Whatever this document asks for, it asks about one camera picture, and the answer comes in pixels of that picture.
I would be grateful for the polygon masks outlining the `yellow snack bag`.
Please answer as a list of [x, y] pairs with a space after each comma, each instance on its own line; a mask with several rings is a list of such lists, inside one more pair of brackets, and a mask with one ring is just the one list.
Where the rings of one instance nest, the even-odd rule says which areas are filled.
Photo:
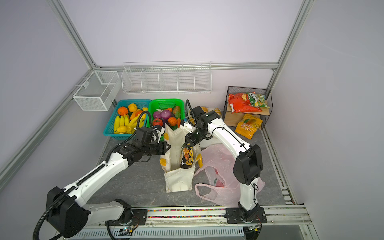
[[245, 114], [241, 121], [237, 124], [235, 132], [249, 140], [251, 140], [261, 127], [263, 121], [254, 115]]

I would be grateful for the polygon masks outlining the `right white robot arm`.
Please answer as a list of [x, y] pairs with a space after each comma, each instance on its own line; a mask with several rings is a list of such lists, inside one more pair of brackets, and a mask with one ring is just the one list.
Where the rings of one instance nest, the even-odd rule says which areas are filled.
[[186, 100], [185, 115], [187, 122], [182, 127], [187, 128], [189, 133], [185, 136], [183, 150], [215, 137], [235, 159], [233, 174], [240, 183], [239, 207], [234, 215], [226, 215], [230, 220], [244, 223], [266, 223], [265, 210], [257, 201], [257, 190], [260, 189], [258, 180], [263, 170], [260, 147], [243, 141], [215, 111], [206, 113], [200, 106], [192, 108], [189, 100]]

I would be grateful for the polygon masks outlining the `red toy tomato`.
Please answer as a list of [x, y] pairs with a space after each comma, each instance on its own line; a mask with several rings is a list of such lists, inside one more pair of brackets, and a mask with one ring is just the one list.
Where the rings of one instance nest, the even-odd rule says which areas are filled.
[[163, 120], [162, 119], [159, 119], [159, 118], [155, 118], [153, 121], [152, 121], [152, 125], [153, 126], [163, 126], [164, 123], [163, 123]]

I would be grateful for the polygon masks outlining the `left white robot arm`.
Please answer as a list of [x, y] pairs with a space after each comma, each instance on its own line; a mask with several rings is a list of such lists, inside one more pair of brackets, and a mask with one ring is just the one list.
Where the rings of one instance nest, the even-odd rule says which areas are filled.
[[47, 221], [57, 231], [54, 236], [71, 238], [84, 227], [100, 222], [117, 221], [121, 225], [132, 225], [134, 213], [127, 202], [116, 199], [107, 204], [89, 205], [88, 200], [109, 180], [143, 156], [164, 155], [171, 146], [161, 141], [165, 128], [137, 126], [135, 133], [126, 141], [116, 145], [105, 161], [85, 176], [60, 189], [55, 187], [47, 195], [46, 210], [37, 222], [33, 239], [40, 238], [40, 230]]

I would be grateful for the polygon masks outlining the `black orange snack bag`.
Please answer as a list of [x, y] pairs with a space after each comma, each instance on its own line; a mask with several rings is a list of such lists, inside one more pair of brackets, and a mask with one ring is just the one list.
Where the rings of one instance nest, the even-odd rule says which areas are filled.
[[194, 164], [194, 149], [193, 147], [184, 144], [181, 151], [180, 167], [182, 169], [189, 169]]

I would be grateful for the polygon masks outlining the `white canvas tote bag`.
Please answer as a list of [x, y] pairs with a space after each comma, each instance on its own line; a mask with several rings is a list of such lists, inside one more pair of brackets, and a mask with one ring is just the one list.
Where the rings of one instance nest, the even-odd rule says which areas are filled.
[[181, 167], [182, 158], [185, 156], [182, 146], [187, 133], [188, 131], [183, 128], [172, 130], [169, 126], [165, 126], [164, 142], [171, 148], [160, 157], [160, 164], [164, 171], [167, 193], [191, 191], [193, 188], [192, 180], [196, 167], [202, 161], [202, 156], [200, 145], [194, 146], [193, 156], [190, 158], [192, 164], [186, 169]]

